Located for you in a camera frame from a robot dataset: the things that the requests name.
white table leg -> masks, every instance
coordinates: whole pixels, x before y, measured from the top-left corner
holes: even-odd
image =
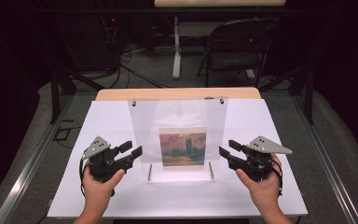
[[[179,46],[179,21],[177,17],[175,17],[174,30],[175,30],[175,57],[173,60],[172,78],[179,79],[181,55],[180,55],[180,46]]]

cable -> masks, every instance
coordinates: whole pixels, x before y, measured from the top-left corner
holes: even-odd
[[[56,141],[58,143],[58,145],[62,146],[62,147],[66,147],[66,148],[69,148],[69,149],[73,149],[72,147],[67,147],[67,146],[64,146],[63,144],[60,143],[60,141]]]
[[[296,224],[300,223],[302,216],[298,216]]]
[[[116,80],[112,83],[112,85],[110,85],[110,87],[108,89],[112,89],[116,85],[116,83],[118,82],[118,79],[120,78],[120,65],[121,65],[121,63],[118,65],[118,71],[117,71]]]
[[[87,166],[88,166],[88,164],[86,164],[83,168],[83,160],[80,159],[80,163],[79,163],[80,191],[83,194],[83,196],[86,196],[84,194],[83,177],[84,177],[84,170],[86,170]]]
[[[277,164],[277,166],[279,167],[280,171],[282,171],[281,166],[279,165],[279,163],[277,163],[275,160],[272,160],[275,164]]]
[[[151,78],[149,78],[149,77],[146,77],[146,76],[141,75],[141,74],[139,74],[139,73],[137,73],[137,72],[134,72],[134,71],[132,71],[130,68],[124,66],[123,64],[121,64],[120,66],[123,67],[124,69],[126,69],[127,71],[133,73],[135,76],[137,76],[137,77],[139,77],[139,78],[141,78],[141,79],[143,79],[143,80],[149,82],[150,84],[152,84],[152,85],[154,85],[154,86],[156,86],[156,87],[159,87],[159,88],[173,88],[173,87],[169,87],[169,86],[164,86],[164,85],[158,83],[157,81],[155,81],[155,80],[153,80],[153,79],[151,79]]]
[[[183,45],[189,39],[194,39],[194,37],[191,37],[191,36],[184,37],[182,42],[179,43],[179,46]],[[158,51],[158,49],[167,49],[167,48],[172,48],[172,49],[169,52]],[[157,52],[158,54],[161,54],[161,55],[168,55],[168,54],[171,54],[172,52],[174,52],[175,49],[176,49],[175,45],[167,46],[167,47],[155,47],[155,52]]]
[[[126,57],[129,57],[129,59],[128,60],[124,60],[122,57],[123,56],[126,56]],[[124,62],[124,63],[129,63],[130,61],[131,61],[131,59],[132,59],[132,51],[130,50],[129,52],[123,52],[123,54],[121,54],[121,56],[120,56],[120,60],[122,61],[122,62]]]
[[[36,222],[36,224],[40,224],[46,217],[48,216],[48,213],[46,213],[44,216],[42,216],[39,221]]]
[[[115,73],[115,69],[113,68],[109,68],[107,71],[105,71],[103,74],[100,74],[98,76],[92,76],[92,77],[87,77],[89,80],[96,80],[96,79],[100,79],[100,78],[104,78],[104,77],[110,77]],[[75,77],[71,77],[72,80],[79,80],[78,78]]]
[[[128,74],[129,79],[127,80],[127,85],[124,89],[127,89],[130,85],[130,72],[128,70],[127,70],[127,74]]]

painting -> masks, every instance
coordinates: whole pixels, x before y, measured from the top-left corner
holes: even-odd
[[[163,167],[203,166],[206,133],[206,127],[159,129]]]

black curtain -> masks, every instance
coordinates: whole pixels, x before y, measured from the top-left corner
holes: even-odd
[[[49,82],[48,68],[28,28],[16,1],[0,1],[0,184],[33,119],[37,90]]]
[[[338,8],[335,32],[315,67],[314,89],[337,111],[358,143],[358,1],[287,0],[287,8]],[[301,65],[313,48],[324,18],[282,18],[266,74],[281,76]]]

white tabletop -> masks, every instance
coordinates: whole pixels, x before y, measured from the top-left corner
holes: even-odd
[[[286,0],[155,0],[155,7],[277,7]]]
[[[78,217],[84,206],[78,166],[83,151],[96,135],[112,146],[135,136],[127,101],[93,102],[68,161],[62,182],[48,211],[48,217]],[[268,107],[261,99],[228,99],[222,147],[229,150],[228,139],[248,143],[258,135],[280,143]],[[230,150],[235,156],[238,152]],[[283,168],[283,191],[279,204],[288,216],[308,213],[286,156],[278,155]],[[211,181],[145,181],[139,159],[116,187],[103,214],[112,218],[222,218],[259,217],[249,191],[221,159],[216,179]]]

